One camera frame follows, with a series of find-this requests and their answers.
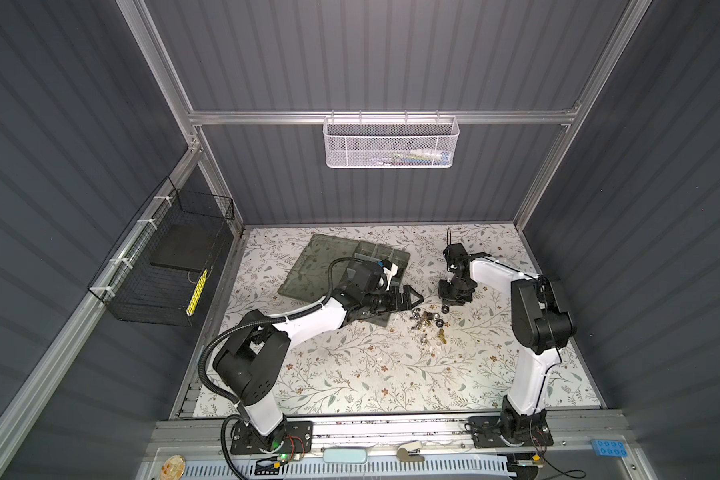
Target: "gray corrugated wall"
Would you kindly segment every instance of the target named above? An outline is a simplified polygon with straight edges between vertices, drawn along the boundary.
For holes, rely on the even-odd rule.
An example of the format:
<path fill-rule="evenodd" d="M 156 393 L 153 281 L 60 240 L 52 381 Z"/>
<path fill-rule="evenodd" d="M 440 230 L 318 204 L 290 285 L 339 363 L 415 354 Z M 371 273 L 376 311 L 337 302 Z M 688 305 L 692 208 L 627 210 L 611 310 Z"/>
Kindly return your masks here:
<path fill-rule="evenodd" d="M 465 125 L 451 168 L 326 167 L 319 126 L 206 126 L 246 223 L 512 220 L 560 131 Z"/>
<path fill-rule="evenodd" d="M 147 2 L 195 110 L 570 108 L 625 4 Z M 247 224 L 511 220 L 558 131 L 462 126 L 452 168 L 381 172 L 327 168 L 319 128 L 205 129 Z"/>
<path fill-rule="evenodd" d="M 114 2 L 0 2 L 0 414 L 185 149 Z M 170 409 L 186 334 L 102 319 L 6 478 L 59 478 L 72 446 L 98 471 L 78 476 L 124 478 Z"/>
<path fill-rule="evenodd" d="M 573 106 L 619 0 L 149 0 L 195 110 Z"/>
<path fill-rule="evenodd" d="M 720 478 L 720 1 L 654 0 L 525 230 L 662 478 Z"/>

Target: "wire mesh basket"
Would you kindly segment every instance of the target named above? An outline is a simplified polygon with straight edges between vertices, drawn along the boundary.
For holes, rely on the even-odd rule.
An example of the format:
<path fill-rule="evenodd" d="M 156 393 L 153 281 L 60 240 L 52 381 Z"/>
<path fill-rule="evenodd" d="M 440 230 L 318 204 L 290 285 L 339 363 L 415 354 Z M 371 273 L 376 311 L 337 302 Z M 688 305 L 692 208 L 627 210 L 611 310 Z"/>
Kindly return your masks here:
<path fill-rule="evenodd" d="M 359 115 L 326 117 L 322 132 L 330 168 L 448 168 L 459 129 L 456 117 L 425 121 Z"/>
<path fill-rule="evenodd" d="M 140 221 L 128 251 L 100 268 L 116 262 L 108 283 L 89 291 L 118 320 L 191 326 L 198 315 L 203 321 L 234 240 L 232 199 L 174 189 L 151 219 Z"/>

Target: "white wire basket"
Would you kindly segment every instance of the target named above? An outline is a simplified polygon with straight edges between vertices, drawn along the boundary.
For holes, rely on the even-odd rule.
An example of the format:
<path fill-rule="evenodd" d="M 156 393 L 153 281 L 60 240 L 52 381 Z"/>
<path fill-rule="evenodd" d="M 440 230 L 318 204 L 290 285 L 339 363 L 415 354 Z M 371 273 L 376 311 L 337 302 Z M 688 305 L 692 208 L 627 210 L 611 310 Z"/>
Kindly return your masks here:
<path fill-rule="evenodd" d="M 456 117 L 365 114 L 323 122 L 330 168 L 448 168 L 453 165 Z"/>

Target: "light blue block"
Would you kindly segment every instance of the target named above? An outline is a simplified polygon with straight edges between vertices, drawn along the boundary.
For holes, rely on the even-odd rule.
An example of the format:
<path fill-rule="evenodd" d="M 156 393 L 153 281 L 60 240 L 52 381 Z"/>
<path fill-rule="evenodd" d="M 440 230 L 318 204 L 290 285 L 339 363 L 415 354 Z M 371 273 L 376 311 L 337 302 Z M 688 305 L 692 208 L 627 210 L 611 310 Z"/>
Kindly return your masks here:
<path fill-rule="evenodd" d="M 364 448 L 327 448 L 322 460 L 325 463 L 366 463 L 368 452 Z"/>
<path fill-rule="evenodd" d="M 595 454 L 603 457 L 625 457 L 626 448 L 623 442 L 615 440 L 593 440 L 592 448 Z"/>

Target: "blue lego brick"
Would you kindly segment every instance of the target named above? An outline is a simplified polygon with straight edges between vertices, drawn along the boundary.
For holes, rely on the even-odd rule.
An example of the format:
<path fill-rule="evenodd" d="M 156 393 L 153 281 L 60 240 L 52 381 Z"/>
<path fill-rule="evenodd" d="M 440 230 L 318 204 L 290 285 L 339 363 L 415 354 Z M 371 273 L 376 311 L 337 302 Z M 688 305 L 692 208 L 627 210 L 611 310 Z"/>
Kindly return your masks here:
<path fill-rule="evenodd" d="M 616 442 L 614 440 L 593 440 L 592 448 L 595 453 L 599 456 L 604 457 L 625 457 L 626 448 L 624 448 L 623 442 Z"/>

